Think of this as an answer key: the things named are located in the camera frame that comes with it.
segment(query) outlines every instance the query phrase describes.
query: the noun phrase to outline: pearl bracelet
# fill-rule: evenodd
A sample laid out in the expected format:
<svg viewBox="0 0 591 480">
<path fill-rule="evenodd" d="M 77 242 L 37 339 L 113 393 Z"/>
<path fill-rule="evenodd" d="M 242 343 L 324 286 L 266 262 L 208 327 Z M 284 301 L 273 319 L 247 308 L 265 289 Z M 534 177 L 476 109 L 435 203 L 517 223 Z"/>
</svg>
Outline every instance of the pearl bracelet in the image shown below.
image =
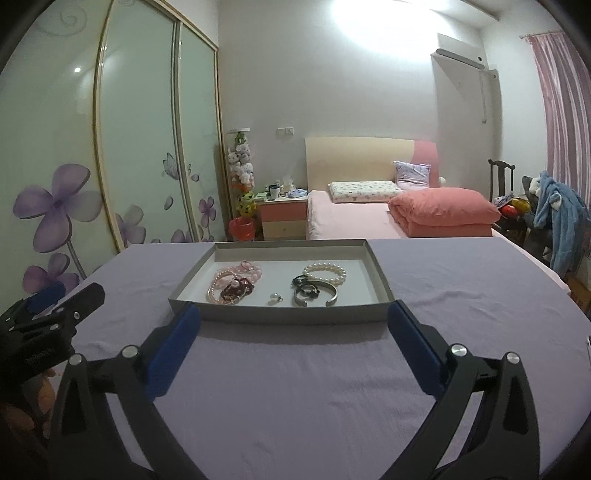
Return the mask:
<svg viewBox="0 0 591 480">
<path fill-rule="evenodd" d="M 317 277 L 316 275 L 312 275 L 312 272 L 318 271 L 328 271 L 332 273 L 336 273 L 336 278 L 323 278 Z M 302 272 L 310 281 L 324 281 L 328 282 L 335 287 L 342 285 L 347 280 L 347 272 L 343 267 L 335 265 L 334 263 L 314 263 L 312 265 L 308 265 Z"/>
</svg>

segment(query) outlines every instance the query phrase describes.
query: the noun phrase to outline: finger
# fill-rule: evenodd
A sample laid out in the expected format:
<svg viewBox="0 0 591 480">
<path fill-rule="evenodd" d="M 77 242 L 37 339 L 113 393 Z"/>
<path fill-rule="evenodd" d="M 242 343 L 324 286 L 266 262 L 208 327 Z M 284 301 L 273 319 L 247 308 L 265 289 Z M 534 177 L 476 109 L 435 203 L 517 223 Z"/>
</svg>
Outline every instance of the finger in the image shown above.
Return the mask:
<svg viewBox="0 0 591 480">
<path fill-rule="evenodd" d="M 41 388 L 37 394 L 37 404 L 39 409 L 45 414 L 47 413 L 56 402 L 56 393 L 53 391 L 53 387 L 49 383 L 49 380 L 43 377 L 41 380 Z"/>
<path fill-rule="evenodd" d="M 4 404 L 2 415 L 8 424 L 19 430 L 32 430 L 35 428 L 35 422 L 33 422 L 33 419 L 14 405 Z"/>
</svg>

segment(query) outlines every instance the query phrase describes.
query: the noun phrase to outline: cardboard box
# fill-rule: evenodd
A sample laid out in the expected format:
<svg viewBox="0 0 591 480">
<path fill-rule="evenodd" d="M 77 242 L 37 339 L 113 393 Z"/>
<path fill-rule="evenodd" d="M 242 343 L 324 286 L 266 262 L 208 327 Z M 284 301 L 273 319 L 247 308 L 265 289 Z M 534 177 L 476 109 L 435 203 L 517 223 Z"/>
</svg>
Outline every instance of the cardboard box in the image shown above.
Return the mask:
<svg viewBox="0 0 591 480">
<path fill-rule="evenodd" d="M 216 271 L 242 260 L 262 267 L 254 291 L 235 305 L 209 303 L 206 293 Z M 340 265 L 347 272 L 347 280 L 337 288 L 339 296 L 334 306 L 325 306 L 331 295 L 321 290 L 318 299 L 310 300 L 308 307 L 300 307 L 293 302 L 291 280 L 306 265 L 318 262 Z M 271 302 L 272 293 L 279 293 L 284 300 Z M 336 325 L 385 321 L 394 295 L 365 240 L 231 242 L 215 244 L 169 298 L 175 312 L 188 301 L 199 307 L 204 320 L 213 322 Z"/>
</svg>

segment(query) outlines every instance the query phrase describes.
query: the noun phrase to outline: bed headboard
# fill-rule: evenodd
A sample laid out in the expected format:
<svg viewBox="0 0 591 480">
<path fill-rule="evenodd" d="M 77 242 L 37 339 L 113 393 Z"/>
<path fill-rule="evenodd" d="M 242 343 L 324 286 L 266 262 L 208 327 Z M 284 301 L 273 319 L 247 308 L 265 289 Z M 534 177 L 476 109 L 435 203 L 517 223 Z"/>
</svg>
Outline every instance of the bed headboard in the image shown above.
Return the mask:
<svg viewBox="0 0 591 480">
<path fill-rule="evenodd" d="M 306 138 L 308 190 L 333 181 L 392 180 L 394 160 L 430 163 L 431 187 L 439 186 L 439 158 L 433 142 L 372 137 Z"/>
</svg>

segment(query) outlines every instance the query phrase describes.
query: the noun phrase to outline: metal screw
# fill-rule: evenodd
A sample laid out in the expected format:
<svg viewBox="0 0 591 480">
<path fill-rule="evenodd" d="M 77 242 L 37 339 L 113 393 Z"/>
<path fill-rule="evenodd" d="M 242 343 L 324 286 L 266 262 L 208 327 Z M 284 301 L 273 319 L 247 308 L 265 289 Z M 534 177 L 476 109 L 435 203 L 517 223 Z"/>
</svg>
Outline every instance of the metal screw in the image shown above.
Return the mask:
<svg viewBox="0 0 591 480">
<path fill-rule="evenodd" d="M 80 365 L 82 363 L 82 355 L 75 353 L 70 357 L 70 365 Z"/>
<path fill-rule="evenodd" d="M 138 354 L 139 350 L 135 345 L 128 345 L 121 350 L 121 355 L 125 358 L 133 358 Z"/>
<path fill-rule="evenodd" d="M 454 345 L 452 345 L 452 353 L 455 356 L 466 356 L 466 354 L 468 353 L 468 349 L 461 343 L 455 343 Z"/>
<path fill-rule="evenodd" d="M 515 352 L 509 352 L 507 354 L 507 361 L 510 364 L 517 365 L 519 363 L 519 360 L 520 360 L 519 355 L 517 355 Z"/>
</svg>

